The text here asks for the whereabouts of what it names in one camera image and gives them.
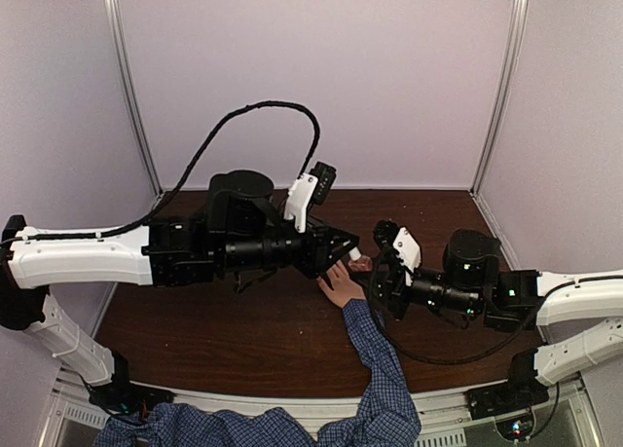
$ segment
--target white wall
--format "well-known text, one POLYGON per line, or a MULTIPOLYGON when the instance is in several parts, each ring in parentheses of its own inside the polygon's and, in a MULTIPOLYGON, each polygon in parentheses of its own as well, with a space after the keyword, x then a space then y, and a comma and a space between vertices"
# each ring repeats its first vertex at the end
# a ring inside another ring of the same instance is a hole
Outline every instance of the white wall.
MULTIPOLYGON (((152 202, 132 138, 103 0, 0 0, 0 222, 115 225, 152 202)), ((92 330, 105 284, 55 289, 92 330)), ((34 445, 58 365, 0 329, 0 445, 34 445)))
MULTIPOLYGON (((522 268, 623 268, 621 6, 621 0, 530 1, 482 192, 522 268)), ((622 374, 621 360, 584 373, 611 446, 620 445, 622 374)))
MULTIPOLYGON (((170 188, 227 112, 305 103, 342 187, 466 188, 487 133, 512 0, 120 0, 138 100, 170 188)), ((298 114, 232 122, 191 177, 297 174, 298 114)))

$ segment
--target person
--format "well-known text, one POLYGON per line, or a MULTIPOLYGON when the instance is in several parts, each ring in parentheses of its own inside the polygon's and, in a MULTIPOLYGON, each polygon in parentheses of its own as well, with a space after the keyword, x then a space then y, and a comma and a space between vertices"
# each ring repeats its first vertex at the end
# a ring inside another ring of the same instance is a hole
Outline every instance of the person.
POLYGON ((338 262, 318 285, 342 308, 348 335, 372 377, 353 418, 329 423, 318 440, 282 408, 253 419, 232 411, 205 414, 190 405, 161 403, 145 424, 110 418, 94 447, 133 447, 136 438, 159 447, 413 447, 420 418, 393 347, 378 331, 361 286, 338 262))

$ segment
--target wooden table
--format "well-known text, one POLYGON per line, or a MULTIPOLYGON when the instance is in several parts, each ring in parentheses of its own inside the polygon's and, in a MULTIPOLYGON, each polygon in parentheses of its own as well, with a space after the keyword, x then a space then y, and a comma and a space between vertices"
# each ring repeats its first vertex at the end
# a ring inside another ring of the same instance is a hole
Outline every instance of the wooden table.
MULTIPOLYGON (((203 192, 180 194, 168 214, 191 213, 203 192)), ((378 220, 409 227, 423 250, 423 264, 440 268, 444 246, 457 228, 488 232, 466 192, 334 191, 314 214, 361 237, 374 255, 378 220)), ((461 331, 412 306, 388 330, 414 352, 457 357, 486 349, 505 334, 477 321, 461 331)), ((97 340, 121 352, 134 380, 193 391, 292 397, 361 395, 369 371, 350 344, 342 312, 295 270, 234 295, 231 282, 156 289, 122 284, 97 340)), ((401 357, 413 392, 435 391, 503 379, 513 354, 537 346, 526 332, 498 354, 462 366, 432 366, 401 357)))

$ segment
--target cable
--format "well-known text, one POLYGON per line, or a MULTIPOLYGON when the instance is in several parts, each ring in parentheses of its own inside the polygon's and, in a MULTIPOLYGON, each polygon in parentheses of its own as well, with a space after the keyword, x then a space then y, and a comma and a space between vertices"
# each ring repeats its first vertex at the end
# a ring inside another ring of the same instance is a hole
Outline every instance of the cable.
POLYGON ((125 423, 125 424, 133 426, 135 428, 140 428, 140 427, 145 425, 144 422, 140 422, 140 421, 136 422, 136 421, 133 421, 131 419, 124 418, 124 417, 122 417, 122 416, 120 416, 120 415, 110 411, 108 408, 106 408, 106 406, 103 403, 101 403, 101 401, 99 400, 99 393, 97 393, 93 389, 91 384, 89 384, 87 381, 85 381, 85 379, 82 376, 80 376, 80 379, 82 380, 82 383, 85 386, 85 389, 87 389, 87 392, 91 396, 91 399, 92 399, 93 403, 95 403, 95 405, 97 405, 108 416, 110 416, 111 418, 114 418, 115 420, 117 420, 117 421, 119 421, 121 423, 125 423))
POLYGON ((549 424, 552 422, 552 419, 554 418, 554 415, 556 414, 556 409, 558 408, 558 402, 560 400, 560 397, 561 397, 561 383, 557 382, 556 383, 556 399, 554 400, 554 406, 552 407, 552 411, 547 417, 547 420, 545 420, 545 423, 543 423, 543 426, 541 426, 537 432, 535 432, 534 434, 531 433, 530 436, 528 436, 528 442, 533 440, 538 435, 541 435, 541 433, 544 432, 549 426, 549 424))
POLYGON ((521 322, 517 330, 515 330, 512 334, 510 334, 508 337, 503 339, 498 344, 493 345, 492 347, 490 347, 487 350, 484 350, 483 352, 473 354, 471 356, 460 357, 457 359, 443 359, 443 358, 434 357, 434 356, 422 356, 420 354, 415 354, 415 353, 410 352, 409 350, 406 350, 400 343, 394 340, 394 338, 391 337, 379 323, 379 319, 377 318, 376 313, 374 312, 374 307, 372 304, 373 303, 373 290, 374 290, 374 286, 376 283, 377 274, 381 267, 381 263, 383 262, 383 259, 385 259, 385 256, 387 255, 387 253, 390 251, 393 253, 393 248, 391 246, 387 246, 375 258, 374 265, 372 267, 372 274, 370 277, 370 282, 368 283, 368 286, 366 287, 365 295, 368 301, 368 306, 370 308, 370 313, 372 314, 372 321, 374 321, 377 327, 377 330, 379 330, 379 333, 381 333, 399 353, 402 353, 405 356, 417 362, 421 362, 424 364, 434 364, 434 365, 439 365, 439 366, 456 366, 456 365, 461 365, 461 364, 467 364, 470 362, 478 361, 480 359, 484 359, 485 357, 489 357, 492 354, 499 352, 501 349, 508 346, 513 340, 515 340, 519 336, 520 333, 522 333, 526 329, 526 327, 536 318, 536 315, 543 307, 543 304, 545 304, 545 301, 556 291, 560 291, 563 288, 566 288, 569 286, 576 286, 577 284, 588 282, 588 281, 600 281, 600 280, 607 280, 607 279, 623 279, 623 276, 621 275, 588 277, 585 279, 579 279, 577 283, 575 281, 567 281, 565 283, 561 283, 557 286, 554 286, 552 289, 550 289, 545 294, 545 296, 543 296, 543 299, 531 309, 531 311, 528 313, 526 318, 524 318, 524 320, 521 322))
POLYGON ((11 242, 20 241, 21 237, 8 238, 7 240, 3 240, 0 242, 0 248, 4 247, 6 244, 10 244, 11 242))
MULTIPOLYGON (((218 124, 214 126, 214 128, 207 135, 207 138, 202 143, 202 145, 199 147, 199 149, 197 150, 197 152, 191 159, 191 162, 186 166, 186 169, 184 170, 182 177, 180 177, 175 187, 167 195, 165 195, 165 197, 160 201, 160 203, 157 206, 154 207, 154 209, 152 209, 149 213, 142 216, 141 218, 135 221, 132 221, 131 223, 128 223, 125 226, 121 226, 119 228, 115 228, 115 229, 108 230, 108 231, 102 231, 99 233, 39 234, 39 235, 35 235, 32 237, 28 237, 28 240, 29 241, 51 241, 51 240, 93 240, 93 239, 100 239, 100 238, 112 238, 114 236, 119 236, 129 231, 135 230, 136 228, 144 225, 148 221, 152 220, 158 213, 160 213, 167 205, 171 203, 171 201, 175 198, 175 196, 177 196, 177 194, 182 189, 184 184, 186 184, 186 181, 191 175, 191 172, 193 172, 193 169, 197 165, 197 162, 202 157, 203 152, 205 152, 205 149, 212 142, 216 134, 221 129, 223 129, 223 126, 225 126, 225 124, 227 124, 228 121, 231 121, 237 116, 241 116, 255 109, 261 109, 261 108, 292 109, 294 111, 298 111, 300 113, 305 114, 310 119, 311 124, 313 125, 313 140, 311 142, 310 150, 308 151, 308 154, 305 157, 305 161, 303 162, 303 166, 301 167, 301 171, 299 172, 299 175, 303 174, 305 170, 307 169, 308 164, 310 163, 310 160, 312 159, 313 153, 315 152, 315 149, 318 146, 318 142, 320 141, 320 124, 318 120, 307 107, 299 103, 292 103, 289 101, 276 101, 276 100, 275 101, 273 100, 260 101, 258 103, 249 104, 247 106, 244 106, 243 108, 232 111, 231 113, 223 117, 223 119, 221 119, 218 122, 218 124)), ((14 239, 14 241, 21 241, 21 240, 22 238, 14 239)))

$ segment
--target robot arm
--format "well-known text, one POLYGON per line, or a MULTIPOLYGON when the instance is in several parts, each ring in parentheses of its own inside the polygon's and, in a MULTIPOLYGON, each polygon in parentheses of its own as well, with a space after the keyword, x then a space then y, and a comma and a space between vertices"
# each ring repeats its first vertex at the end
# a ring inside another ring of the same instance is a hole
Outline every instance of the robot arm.
POLYGON ((466 320, 483 315, 485 326, 513 334, 535 326, 543 334, 557 322, 603 319, 563 342, 517 354, 507 383, 469 391, 474 419, 546 401, 547 387, 623 354, 623 270, 574 276, 501 272, 498 240, 458 230, 444 252, 443 270, 433 271, 420 267, 418 246, 405 249, 413 239, 404 228, 381 222, 375 241, 388 253, 382 261, 383 272, 370 287, 372 297, 396 318, 402 318, 415 303, 435 314, 455 311, 466 320))
POLYGON ((169 287, 288 266, 316 278, 359 242, 310 215, 334 179, 335 170, 318 163, 290 188, 281 215, 271 204, 273 182, 263 174, 218 174, 205 207, 194 215, 155 218, 118 236, 105 235, 105 229, 42 230, 13 216, 0 247, 0 325, 33 336, 70 365, 100 406, 133 412, 143 403, 169 401, 168 392, 133 385, 127 361, 73 322, 49 285, 116 281, 169 287), (62 237, 69 239, 49 239, 62 237))

